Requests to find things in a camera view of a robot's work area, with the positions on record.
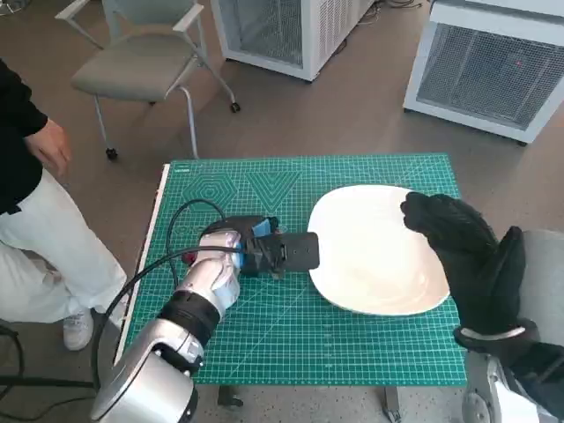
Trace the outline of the bare black left hand blue tape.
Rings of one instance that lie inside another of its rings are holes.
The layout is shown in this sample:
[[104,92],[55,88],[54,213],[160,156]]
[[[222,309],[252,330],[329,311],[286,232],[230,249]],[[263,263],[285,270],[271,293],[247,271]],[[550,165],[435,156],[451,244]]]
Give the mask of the bare black left hand blue tape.
[[252,238],[280,233],[279,221],[276,217],[237,215],[213,222],[205,228],[201,236],[225,231],[238,233],[243,242]]

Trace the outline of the person's hand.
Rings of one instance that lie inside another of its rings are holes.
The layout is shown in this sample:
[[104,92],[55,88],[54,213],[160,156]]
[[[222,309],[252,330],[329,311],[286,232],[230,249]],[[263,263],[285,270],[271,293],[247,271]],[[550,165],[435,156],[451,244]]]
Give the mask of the person's hand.
[[71,162],[71,149],[64,129],[51,119],[44,127],[25,138],[28,150],[40,162],[63,175]]

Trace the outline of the black knitted glove right hand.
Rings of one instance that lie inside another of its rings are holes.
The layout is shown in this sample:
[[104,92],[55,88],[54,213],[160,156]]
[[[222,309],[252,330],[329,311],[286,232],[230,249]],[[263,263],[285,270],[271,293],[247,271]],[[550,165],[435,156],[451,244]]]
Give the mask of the black knitted glove right hand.
[[405,226],[422,234],[438,256],[456,304],[459,344],[538,339],[537,325],[521,317],[526,255],[523,231],[501,239],[482,215],[460,199],[410,192],[400,206]]

